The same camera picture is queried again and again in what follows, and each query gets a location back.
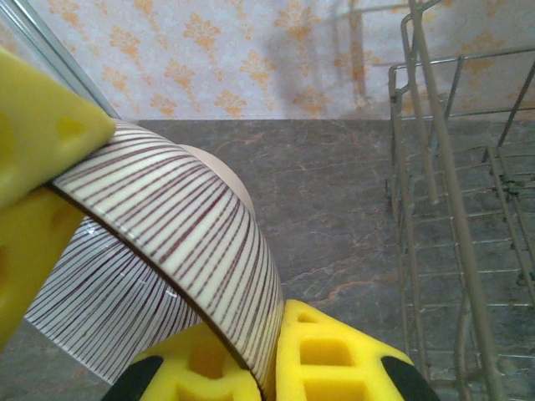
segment wallpaper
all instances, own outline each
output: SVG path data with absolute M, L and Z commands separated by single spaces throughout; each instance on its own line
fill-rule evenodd
M 431 55 L 535 44 L 531 1 L 442 0 L 425 13 Z M 406 0 L 31 3 L 124 119 L 387 119 L 408 13 Z M 534 57 L 467 62 L 454 110 L 510 107 Z M 436 71 L 443 93 L 453 68 Z
M 34 51 L 32 45 L 26 42 L 20 35 L 17 35 L 15 28 L 12 26 L 11 21 L 0 13 L 0 46 L 17 54 L 23 60 L 32 64 L 36 69 L 46 73 L 48 76 L 59 80 L 54 76 L 52 69 L 44 62 L 37 52 Z

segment rack tine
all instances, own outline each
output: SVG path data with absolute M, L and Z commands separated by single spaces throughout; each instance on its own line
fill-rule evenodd
M 470 337 L 471 326 L 471 308 L 470 301 L 466 293 L 462 295 L 462 303 L 457 321 L 454 359 L 456 370 L 456 384 L 459 389 L 462 401 L 471 401 L 470 389 L 467 381 L 468 368 L 466 366 L 466 347 Z
M 491 163 L 492 163 L 492 168 L 495 171 L 497 171 L 496 161 L 494 160 L 496 156 L 494 155 L 494 153 L 492 152 L 492 149 L 490 149 L 490 148 L 488 149 L 487 153 L 490 156 L 489 158 L 490 158 Z M 497 153 L 498 153 L 498 159 L 500 160 L 500 163 L 502 165 L 503 174 L 504 174 L 506 180 L 507 179 L 511 179 L 512 175 L 509 172 L 509 169 L 508 169 L 508 166 L 507 166 L 506 156 L 503 154 L 501 148 L 497 149 Z M 512 236 L 512 240 L 513 240 L 513 244 L 514 244 L 514 251 L 517 254 L 518 264 L 520 265 L 520 270 L 522 271 L 522 274 L 526 277 L 527 291 L 529 292 L 529 296 L 531 298 L 532 305 L 535 306 L 535 285 L 533 284 L 532 280 L 530 280 L 530 278 L 529 278 L 530 277 L 529 266 L 523 260 L 522 255 L 520 254 L 520 245 L 519 245 L 518 236 L 517 236 L 517 233 L 514 231 L 514 227 L 512 225 L 511 214 L 507 210 L 507 203 L 505 202 L 505 195 L 503 194 L 503 188 L 501 186 L 501 183 L 499 182 L 499 179 L 497 177 L 497 173 L 496 172 L 494 173 L 494 180 L 496 181 L 498 195 L 501 197 L 501 200 L 502 200 L 503 210 L 505 212 L 507 225 L 509 226 L 509 231 L 510 231 L 511 236 Z M 535 266 L 535 249 L 533 247 L 532 240 L 531 240 L 530 235 L 529 235 L 529 231 L 528 231 L 528 228 L 527 228 L 527 223 L 526 223 L 525 218 L 524 218 L 524 213 L 522 212 L 522 209 L 521 209 L 521 207 L 520 207 L 520 205 L 518 203 L 518 198 L 516 196 L 514 196 L 512 198 L 512 204 L 513 204 L 513 207 L 514 207 L 515 212 L 517 214 L 518 225 L 520 226 L 520 230 L 521 230 L 521 233 L 522 233 L 522 236 L 523 236 L 523 240 L 524 240 L 524 242 L 526 244 L 526 248 L 527 248 L 527 252 L 528 252 L 529 258 L 531 260 L 532 266 Z
M 395 150 L 397 152 L 397 160 L 400 163 L 400 186 L 401 186 L 401 204 L 403 208 L 403 217 L 405 218 L 406 237 L 407 237 L 407 252 L 409 254 L 409 274 L 410 282 L 412 284 L 412 298 L 414 305 L 414 319 L 415 330 L 418 342 L 418 359 L 420 363 L 420 370 L 425 379 L 430 379 L 430 372 L 428 367 L 427 351 L 425 350 L 425 330 L 424 323 L 421 318 L 422 307 L 420 305 L 420 278 L 418 277 L 418 262 L 416 258 L 415 238 L 414 238 L 414 226 L 412 222 L 412 213 L 410 205 L 409 192 L 409 177 L 407 175 L 407 166 L 405 164 L 406 154 L 403 146 L 403 129 L 401 128 L 401 119 L 399 113 L 399 105 L 393 103 L 390 105 L 390 113 L 392 115 L 393 130 L 396 140 Z
M 476 252 L 471 240 L 466 210 L 461 196 L 459 180 L 456 175 L 450 137 L 443 115 L 444 110 L 439 103 L 435 75 L 433 74 L 431 58 L 427 51 L 421 21 L 422 16 L 415 0 L 409 0 L 409 6 L 415 37 L 420 43 L 420 59 L 427 86 L 431 113 L 433 114 L 433 121 L 436 124 L 436 132 L 441 150 L 439 152 L 441 163 L 444 167 L 447 186 L 450 189 L 449 197 L 451 209 L 453 211 L 453 221 L 455 223 L 456 235 L 459 239 L 459 250 L 463 262 L 463 269 L 465 271 L 467 293 L 474 315 L 474 327 L 476 330 L 477 343 L 481 350 L 481 361 L 483 362 L 483 370 L 486 374 L 487 389 L 493 399 L 507 399 L 502 377 L 497 369 L 496 340 L 492 336 L 490 313 L 487 310 L 486 296 L 479 275 Z
M 425 134 L 425 122 L 423 112 L 421 109 L 420 95 L 418 92 L 418 83 L 416 82 L 416 65 L 413 50 L 417 50 L 417 43 L 411 47 L 409 43 L 409 34 L 407 32 L 407 23 L 410 18 L 405 17 L 401 22 L 401 37 L 403 40 L 403 49 L 405 52 L 405 61 L 407 62 L 407 76 L 409 78 L 410 95 L 412 97 L 412 107 L 416 119 L 416 133 L 418 135 L 418 143 L 420 145 L 420 152 L 424 164 L 425 181 L 429 191 L 429 200 L 432 205 L 438 203 L 438 191 L 436 188 L 435 171 L 433 170 L 433 163 L 431 160 L 431 151 L 428 147 L 427 135 Z
M 511 110 L 511 113 L 509 114 L 509 118 L 507 119 L 505 127 L 503 128 L 502 136 L 500 136 L 500 140 L 498 140 L 498 147 L 501 147 L 503 145 L 503 142 L 505 142 L 507 134 L 509 134 L 509 129 L 511 128 L 512 122 L 515 119 L 515 115 L 517 114 L 517 111 L 520 108 L 520 104 L 522 103 L 524 96 L 526 96 L 527 89 L 529 88 L 529 85 L 531 84 L 533 80 L 533 75 L 535 75 L 535 61 L 533 61 L 532 68 L 529 70 L 529 73 L 527 73 L 526 80 L 524 81 L 524 85 L 522 86 L 522 89 L 520 90 L 520 93 L 518 94 L 517 101 L 512 106 L 512 110 Z

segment orange floral pattern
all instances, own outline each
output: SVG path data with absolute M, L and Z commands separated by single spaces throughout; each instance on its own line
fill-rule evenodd
M 248 73 L 251 78 L 262 90 L 264 104 L 269 111 L 275 108 L 275 102 L 269 93 L 269 84 L 272 79 L 272 71 L 277 67 L 269 61 L 269 58 L 262 58 L 258 52 L 251 50 L 249 56 L 242 61 L 240 72 Z
M 239 94 L 233 94 L 230 90 L 224 89 L 222 93 L 217 96 L 214 105 L 223 107 L 234 119 L 240 119 L 242 117 L 242 108 L 247 106 L 247 102 L 243 100 Z
M 108 11 L 108 4 L 106 4 L 105 0 L 96 0 L 94 5 L 100 10 L 101 13 L 104 15 L 108 15 L 110 12 Z
M 422 111 L 424 111 L 425 113 L 425 106 L 427 105 L 427 102 L 428 102 L 427 90 L 421 89 L 418 92 L 418 95 L 420 97 L 420 104 L 421 104 Z M 401 112 L 403 113 L 404 116 L 411 116 L 415 114 L 415 106 L 412 101 L 412 96 L 410 96 L 409 93 L 403 96 L 403 103 L 401 104 Z
M 110 45 L 118 48 L 123 54 L 128 56 L 135 63 L 139 71 L 141 71 L 143 80 L 148 84 L 152 84 L 152 77 L 145 72 L 145 67 L 141 62 L 139 53 L 140 40 L 136 36 L 115 25 L 110 35 Z
M 175 115 L 176 103 L 162 94 L 154 94 L 150 100 L 150 106 L 158 109 L 165 117 Z
M 312 7 L 303 7 L 299 0 L 289 0 L 288 9 L 279 10 L 278 18 L 274 25 L 284 28 L 286 34 L 297 41 L 298 46 L 298 67 L 304 77 L 310 75 L 310 62 L 308 61 L 307 40 L 312 32 L 312 25 L 318 23 L 319 18 L 312 12 Z
M 495 40 L 492 33 L 484 30 L 474 39 L 472 43 L 462 45 L 463 53 L 484 52 L 491 49 L 499 49 L 504 45 L 503 40 Z M 468 60 L 465 63 L 465 69 L 469 71 L 472 76 L 484 74 L 493 64 L 495 60 L 492 58 L 480 58 L 477 60 Z
M 240 31 L 242 31 L 243 37 L 246 40 L 252 39 L 252 25 L 247 22 L 247 14 L 245 13 L 244 0 L 225 0 L 228 4 L 231 4 L 236 9 L 236 17 L 240 23 Z
M 186 91 L 187 98 L 193 105 L 193 109 L 197 112 L 201 112 L 201 104 L 196 101 L 193 94 L 193 88 L 191 87 L 191 78 L 195 75 L 195 71 L 189 69 L 187 65 L 180 64 L 175 59 L 169 60 L 169 64 L 166 67 L 166 78 L 173 79 L 184 91 Z
M 292 103 L 308 112 L 313 119 L 318 119 L 325 111 L 325 106 L 331 103 L 331 99 L 316 88 L 308 86 L 303 92 L 297 94 Z
M 126 75 L 121 73 L 119 70 L 111 68 L 109 65 L 104 65 L 104 70 L 102 72 L 102 80 L 104 82 L 109 82 L 114 86 L 114 88 L 118 89 L 126 98 L 128 101 L 130 107 L 135 110 L 136 113 L 140 112 L 139 106 L 135 103 L 135 101 L 130 96 L 130 93 L 128 91 L 128 86 L 126 83 Z
M 223 72 L 218 67 L 216 57 L 216 36 L 221 34 L 221 30 L 211 25 L 210 20 L 204 20 L 197 13 L 191 13 L 190 22 L 186 24 L 184 38 L 191 38 L 210 59 L 210 65 L 218 81 L 223 80 Z
M 76 29 L 91 53 L 94 56 L 99 57 L 99 47 L 96 44 L 91 43 L 89 36 L 85 32 L 84 24 L 80 22 L 78 15 L 80 6 L 71 0 L 48 0 L 48 5 L 50 7 L 50 12 L 52 14 L 58 14 L 66 23 Z
M 18 53 L 18 45 L 17 45 L 17 42 L 15 42 L 13 33 L 9 29 L 4 27 L 1 23 L 0 23 L 0 46 L 2 46 L 7 51 L 13 54 Z
M 522 90 L 522 86 L 517 87 L 517 90 L 508 96 L 506 96 L 505 99 L 509 101 L 509 106 L 512 107 L 515 102 L 517 101 L 518 94 L 520 94 L 520 91 Z M 535 85 L 531 84 L 529 88 L 527 88 L 527 92 L 524 95 L 524 99 L 520 103 L 520 108 L 529 108 L 529 109 L 535 109 Z M 533 121 L 535 120 L 535 110 L 524 110 L 518 112 L 518 119 L 521 121 Z
M 386 71 L 403 58 L 399 26 L 407 2 L 45 0 L 32 6 L 126 119 L 388 119 Z M 441 0 L 423 17 L 432 57 L 532 43 L 527 29 L 504 35 L 504 27 L 535 20 L 535 9 L 519 4 Z M 461 15 L 473 26 L 451 29 Z M 0 29 L 0 43 L 31 58 L 17 35 Z M 528 68 L 524 58 L 467 60 L 454 111 L 510 104 L 507 96 Z M 34 65 L 39 61 L 36 56 Z M 437 81 L 449 88 L 451 77 L 439 74 Z M 413 112 L 410 96 L 403 112 Z
M 139 10 L 149 20 L 150 27 L 156 33 L 156 40 L 165 50 L 169 47 L 167 37 L 162 34 L 160 24 L 156 21 L 156 12 L 154 11 L 154 0 L 134 0 L 134 7 Z
M 507 3 L 507 0 L 487 0 L 487 16 L 494 17 L 498 8 Z

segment gray marble surface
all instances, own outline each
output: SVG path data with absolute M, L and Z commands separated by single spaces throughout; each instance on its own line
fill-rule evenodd
M 213 153 L 242 179 L 286 298 L 400 346 L 389 122 L 140 124 Z
M 237 173 L 252 196 L 286 298 L 308 302 L 401 347 L 395 236 L 385 195 L 390 122 L 141 121 L 140 125 L 176 143 L 211 152 Z M 455 147 L 491 145 L 502 126 L 451 124 L 451 138 Z M 512 138 L 530 138 L 532 130 L 532 124 L 515 125 Z M 413 141 L 407 141 L 407 152 L 417 152 Z M 435 231 L 430 227 L 420 235 L 432 239 Z M 450 267 L 451 255 L 424 256 L 425 267 Z M 482 260 L 486 265 L 503 261 Z M 456 285 L 441 280 L 425 289 L 431 300 L 440 301 L 458 296 Z M 523 320 L 528 337 L 522 343 L 535 338 L 529 334 L 530 322 L 535 322 L 532 312 Z M 448 322 L 434 314 L 428 322 L 438 332 L 436 338 L 453 339 L 447 328 L 453 327 L 454 311 L 450 317 Z M 515 344 L 521 341 L 518 336 L 511 338 Z M 451 358 L 446 362 L 451 365 Z M 107 387 L 27 323 L 0 356 L 0 401 L 97 400 Z

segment wall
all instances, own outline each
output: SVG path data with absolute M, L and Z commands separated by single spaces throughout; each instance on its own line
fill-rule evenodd
M 443 0 L 425 14 L 432 54 L 535 44 L 531 1 Z M 408 10 L 406 0 L 32 4 L 126 119 L 388 118 Z M 468 63 L 455 109 L 512 104 L 532 59 Z M 437 74 L 441 90 L 451 76 Z
M 27 42 L 26 39 L 17 35 L 17 31 L 13 27 L 11 21 L 9 21 L 8 17 L 3 13 L 0 13 L 0 46 L 11 53 L 17 54 L 17 56 L 32 64 L 36 69 L 57 79 L 48 64 L 33 50 L 32 45 Z

